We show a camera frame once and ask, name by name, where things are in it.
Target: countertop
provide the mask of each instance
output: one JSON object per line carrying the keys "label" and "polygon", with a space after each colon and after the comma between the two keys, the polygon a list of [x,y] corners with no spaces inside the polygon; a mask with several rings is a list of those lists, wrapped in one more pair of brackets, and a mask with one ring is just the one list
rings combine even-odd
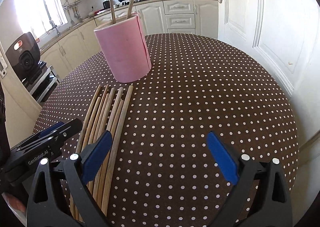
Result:
{"label": "countertop", "polygon": [[[137,6],[137,5],[141,5],[141,4],[146,4],[146,3],[151,3],[151,2],[156,2],[156,1],[168,1],[168,0],[149,0],[149,1],[141,1],[141,2],[137,2],[135,4],[133,4],[133,6]],[[116,8],[115,10],[121,10],[121,9],[126,9],[128,6],[121,6],[119,8]],[[79,23],[78,25],[74,26],[73,28],[67,30],[66,32],[64,32],[61,36],[57,37],[55,40],[49,42],[49,44],[44,47],[43,49],[41,49],[40,51],[40,55],[42,55],[45,51],[47,51],[50,47],[52,47],[55,43],[57,43],[60,39],[62,39],[63,37],[67,36],[69,33],[71,33],[72,31],[76,30],[77,28],[81,27],[82,25],[96,19],[99,18],[103,15],[109,14],[111,11],[106,11],[104,13],[101,13],[97,16],[94,16],[92,18],[86,18],[84,19],[83,22]]]}
{"label": "countertop", "polygon": [[[294,117],[260,64],[228,44],[192,34],[154,34],[146,43],[152,63],[146,76],[117,82],[100,52],[57,86],[34,128],[83,121],[98,85],[116,92],[123,87],[123,99],[134,86],[111,182],[107,218],[113,226],[209,226],[232,188],[208,150],[210,131],[255,161],[278,158],[293,187]],[[66,141],[58,160],[75,152],[78,137]],[[248,214],[255,183],[239,220]],[[69,187],[62,185],[69,203]]]}

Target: cabinet handle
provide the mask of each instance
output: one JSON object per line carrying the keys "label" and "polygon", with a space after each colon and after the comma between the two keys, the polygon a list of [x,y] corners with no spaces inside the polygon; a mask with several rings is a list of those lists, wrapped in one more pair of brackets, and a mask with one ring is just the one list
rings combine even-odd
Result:
{"label": "cabinet handle", "polygon": [[64,52],[64,56],[67,55],[66,51],[64,50],[63,46],[61,46],[62,51]]}
{"label": "cabinet handle", "polygon": [[60,51],[61,55],[63,56],[63,52],[61,51],[61,48],[59,48],[59,51]]}

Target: blue gripper pad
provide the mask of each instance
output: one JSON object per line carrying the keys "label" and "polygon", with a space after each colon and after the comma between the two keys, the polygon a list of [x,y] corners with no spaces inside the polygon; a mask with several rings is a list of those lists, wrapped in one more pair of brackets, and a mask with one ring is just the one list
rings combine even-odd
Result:
{"label": "blue gripper pad", "polygon": [[105,157],[112,146],[112,135],[109,131],[105,131],[103,135],[97,140],[96,143],[87,145],[85,147],[90,149],[91,145],[95,145],[93,150],[88,155],[85,163],[83,164],[83,171],[81,181],[83,184],[94,180],[100,166],[102,165]]}
{"label": "blue gripper pad", "polygon": [[207,136],[207,144],[208,149],[217,162],[225,180],[236,185],[239,180],[237,164],[213,131],[211,131]]}
{"label": "blue gripper pad", "polygon": [[41,131],[39,138],[47,136],[50,132],[56,130],[57,128],[61,127],[62,125],[64,125],[64,123],[60,121],[60,122],[56,123],[55,125],[52,125],[51,127]]}

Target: sink faucet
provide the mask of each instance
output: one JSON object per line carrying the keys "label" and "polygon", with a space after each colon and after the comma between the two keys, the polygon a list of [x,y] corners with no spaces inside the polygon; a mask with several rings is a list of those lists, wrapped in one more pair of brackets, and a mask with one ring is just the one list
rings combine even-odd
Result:
{"label": "sink faucet", "polygon": [[61,36],[61,32],[59,32],[59,30],[58,30],[58,28],[57,28],[56,24],[54,24],[54,21],[53,21],[53,20],[49,20],[49,22],[50,22],[50,24],[51,24],[52,28],[55,28],[55,29],[56,29],[56,31],[57,31],[57,35],[58,35],[58,36]]}

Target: round table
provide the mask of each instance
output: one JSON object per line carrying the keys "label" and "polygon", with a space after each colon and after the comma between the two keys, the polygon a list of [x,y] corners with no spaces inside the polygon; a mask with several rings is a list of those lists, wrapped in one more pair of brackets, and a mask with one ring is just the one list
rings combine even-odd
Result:
{"label": "round table", "polygon": [[[214,131],[240,154],[279,158],[291,190],[298,165],[290,105],[255,60],[221,41],[191,34],[146,36],[152,69],[134,85],[119,144],[107,217],[114,226],[206,226],[232,185],[206,146]],[[35,132],[59,121],[82,121],[98,85],[118,89],[102,53],[58,85]],[[62,147],[75,152],[78,135]],[[69,201],[68,186],[63,183]],[[239,220],[246,217],[255,184]]]}

